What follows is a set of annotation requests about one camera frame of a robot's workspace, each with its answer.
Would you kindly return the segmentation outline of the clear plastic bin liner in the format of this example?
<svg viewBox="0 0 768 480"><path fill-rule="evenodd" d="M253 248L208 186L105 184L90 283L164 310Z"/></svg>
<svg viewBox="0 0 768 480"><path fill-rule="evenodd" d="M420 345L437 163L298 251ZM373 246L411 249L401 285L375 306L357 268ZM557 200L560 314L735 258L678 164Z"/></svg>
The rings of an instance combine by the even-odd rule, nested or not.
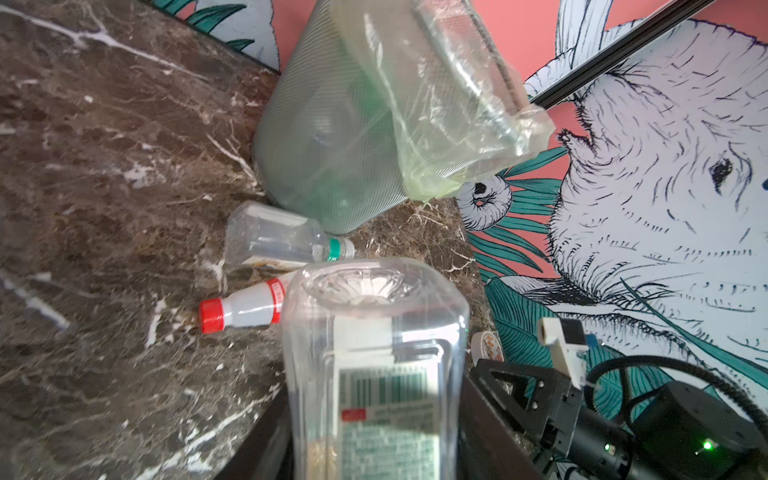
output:
<svg viewBox="0 0 768 480"><path fill-rule="evenodd" d="M333 1L331 18L391 112L406 195L426 201L536 157L554 124L467 1Z"/></svg>

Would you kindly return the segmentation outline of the red cap white bottle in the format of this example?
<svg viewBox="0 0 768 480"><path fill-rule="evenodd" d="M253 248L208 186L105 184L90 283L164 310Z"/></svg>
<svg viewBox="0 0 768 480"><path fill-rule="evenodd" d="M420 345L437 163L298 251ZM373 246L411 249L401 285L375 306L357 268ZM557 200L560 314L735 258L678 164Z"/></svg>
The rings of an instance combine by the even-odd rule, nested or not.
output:
<svg viewBox="0 0 768 480"><path fill-rule="evenodd" d="M245 288L224 298L212 298L199 305L203 334L227 328L264 327L281 321L282 306L294 272Z"/></svg>

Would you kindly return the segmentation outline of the right black frame post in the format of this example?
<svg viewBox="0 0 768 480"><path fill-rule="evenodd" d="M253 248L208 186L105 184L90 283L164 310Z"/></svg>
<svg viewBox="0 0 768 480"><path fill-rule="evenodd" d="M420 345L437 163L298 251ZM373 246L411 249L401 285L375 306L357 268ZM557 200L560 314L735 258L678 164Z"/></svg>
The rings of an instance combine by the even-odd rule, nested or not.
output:
<svg viewBox="0 0 768 480"><path fill-rule="evenodd" d="M544 109L574 100L600 75L712 2L669 1L645 18L607 29L611 1L562 1L556 25L555 58L525 81L529 99Z"/></svg>

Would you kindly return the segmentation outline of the white tape roll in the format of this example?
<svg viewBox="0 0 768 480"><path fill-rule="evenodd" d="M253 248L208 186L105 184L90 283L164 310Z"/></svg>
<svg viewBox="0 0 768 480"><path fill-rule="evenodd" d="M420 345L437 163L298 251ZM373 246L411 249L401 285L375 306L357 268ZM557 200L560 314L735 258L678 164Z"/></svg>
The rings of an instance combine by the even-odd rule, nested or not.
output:
<svg viewBox="0 0 768 480"><path fill-rule="evenodd" d="M470 353L474 365L480 360L505 360L501 340L498 334L492 331L475 332L470 339Z"/></svg>

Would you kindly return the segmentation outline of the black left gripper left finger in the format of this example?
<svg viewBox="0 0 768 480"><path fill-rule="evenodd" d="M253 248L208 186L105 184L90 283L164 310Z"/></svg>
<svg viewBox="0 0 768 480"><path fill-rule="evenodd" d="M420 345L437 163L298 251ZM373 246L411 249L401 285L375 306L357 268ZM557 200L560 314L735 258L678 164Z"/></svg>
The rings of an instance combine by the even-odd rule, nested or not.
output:
<svg viewBox="0 0 768 480"><path fill-rule="evenodd" d="M291 420L288 392L280 389L240 448L214 479L293 479Z"/></svg>

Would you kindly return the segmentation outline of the clear bottle green neck band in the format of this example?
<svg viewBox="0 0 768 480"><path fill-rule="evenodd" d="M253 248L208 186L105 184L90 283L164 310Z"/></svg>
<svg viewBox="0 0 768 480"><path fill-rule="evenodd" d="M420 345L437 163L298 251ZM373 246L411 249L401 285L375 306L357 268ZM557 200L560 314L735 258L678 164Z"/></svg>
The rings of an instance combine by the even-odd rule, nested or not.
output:
<svg viewBox="0 0 768 480"><path fill-rule="evenodd" d="M326 233L317 221L259 202L244 202L227 221L224 260L230 266L292 271L355 253L351 240Z"/></svg>

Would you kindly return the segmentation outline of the clear bottle green white label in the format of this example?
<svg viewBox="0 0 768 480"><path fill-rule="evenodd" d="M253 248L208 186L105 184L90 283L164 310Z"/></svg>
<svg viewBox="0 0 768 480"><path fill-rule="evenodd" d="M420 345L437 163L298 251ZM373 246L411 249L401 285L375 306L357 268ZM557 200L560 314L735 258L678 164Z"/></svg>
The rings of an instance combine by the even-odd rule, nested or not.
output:
<svg viewBox="0 0 768 480"><path fill-rule="evenodd" d="M282 348L298 479L452 479L470 308L408 258L292 278Z"/></svg>

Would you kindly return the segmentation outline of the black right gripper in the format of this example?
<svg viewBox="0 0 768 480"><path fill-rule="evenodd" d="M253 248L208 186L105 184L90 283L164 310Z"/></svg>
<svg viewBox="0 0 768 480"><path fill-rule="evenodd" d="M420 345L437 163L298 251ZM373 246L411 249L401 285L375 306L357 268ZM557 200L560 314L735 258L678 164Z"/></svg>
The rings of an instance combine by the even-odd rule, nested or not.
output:
<svg viewBox="0 0 768 480"><path fill-rule="evenodd" d="M554 477L561 460L567 472L589 479L633 479L636 447L629 434L586 409L583 359L589 349L582 327L543 317L535 338L551 367L480 360L469 372L483 395L513 431L542 479Z"/></svg>

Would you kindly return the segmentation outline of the grey mesh waste bin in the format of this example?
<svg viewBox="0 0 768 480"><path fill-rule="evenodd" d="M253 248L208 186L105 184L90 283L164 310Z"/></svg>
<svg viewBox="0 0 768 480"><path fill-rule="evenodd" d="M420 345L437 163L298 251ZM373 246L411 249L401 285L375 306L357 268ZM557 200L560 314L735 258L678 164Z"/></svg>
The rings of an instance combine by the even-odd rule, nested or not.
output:
<svg viewBox="0 0 768 480"><path fill-rule="evenodd" d="M254 137L264 188L280 207L346 234L410 199L391 112L318 2Z"/></svg>

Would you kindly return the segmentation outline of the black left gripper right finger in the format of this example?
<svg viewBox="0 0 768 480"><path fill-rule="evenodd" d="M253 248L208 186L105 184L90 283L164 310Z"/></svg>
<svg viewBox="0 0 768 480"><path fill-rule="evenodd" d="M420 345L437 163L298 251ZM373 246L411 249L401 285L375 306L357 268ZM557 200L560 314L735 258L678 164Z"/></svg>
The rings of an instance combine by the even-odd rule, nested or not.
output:
<svg viewBox="0 0 768 480"><path fill-rule="evenodd" d="M458 479L534 480L543 475L468 374L459 405Z"/></svg>

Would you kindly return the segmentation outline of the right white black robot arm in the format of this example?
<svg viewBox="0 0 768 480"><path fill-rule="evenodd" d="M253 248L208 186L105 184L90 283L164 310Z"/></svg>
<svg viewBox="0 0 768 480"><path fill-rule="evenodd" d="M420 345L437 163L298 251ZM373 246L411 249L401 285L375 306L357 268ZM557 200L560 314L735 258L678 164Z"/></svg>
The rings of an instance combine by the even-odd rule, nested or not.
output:
<svg viewBox="0 0 768 480"><path fill-rule="evenodd" d="M543 318L548 367L479 359L460 397L462 479L763 479L767 416L715 374L660 356L588 367L597 340Z"/></svg>

